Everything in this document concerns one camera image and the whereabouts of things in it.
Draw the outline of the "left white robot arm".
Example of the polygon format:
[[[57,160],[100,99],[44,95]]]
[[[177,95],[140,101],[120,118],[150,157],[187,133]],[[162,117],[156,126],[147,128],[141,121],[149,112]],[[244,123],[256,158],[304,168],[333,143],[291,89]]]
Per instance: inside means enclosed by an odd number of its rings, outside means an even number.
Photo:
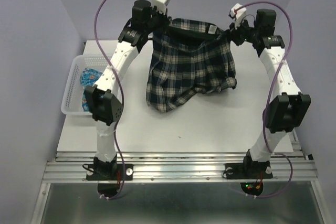
[[[132,61],[148,41],[148,35],[165,28],[169,19],[167,6],[170,0],[137,0],[132,7],[132,16],[124,26],[110,63],[101,77],[85,87],[84,94],[89,112],[96,122],[97,151],[91,173],[110,179],[117,174],[115,149],[116,124],[123,112],[123,95],[120,83]]]

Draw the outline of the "navy plaid skirt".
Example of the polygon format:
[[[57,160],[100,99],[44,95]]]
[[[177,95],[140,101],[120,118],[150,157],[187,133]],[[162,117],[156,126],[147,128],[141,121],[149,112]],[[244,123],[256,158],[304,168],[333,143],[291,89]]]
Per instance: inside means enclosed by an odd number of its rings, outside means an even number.
[[[161,113],[184,105],[194,95],[237,86],[229,30],[198,20],[173,19],[153,33],[146,102]]]

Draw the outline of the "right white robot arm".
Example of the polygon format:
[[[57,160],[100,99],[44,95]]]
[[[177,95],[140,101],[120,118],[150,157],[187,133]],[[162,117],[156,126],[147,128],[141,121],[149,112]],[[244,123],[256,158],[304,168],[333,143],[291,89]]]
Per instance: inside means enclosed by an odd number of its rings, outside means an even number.
[[[236,45],[251,43],[265,67],[271,86],[262,117],[262,132],[247,151],[241,163],[225,164],[227,179],[272,178],[270,158],[280,141],[298,127],[311,98],[298,88],[291,74],[281,36],[275,35],[276,12],[259,9],[253,26],[249,26],[247,10],[236,4],[229,13],[234,20],[230,35]]]

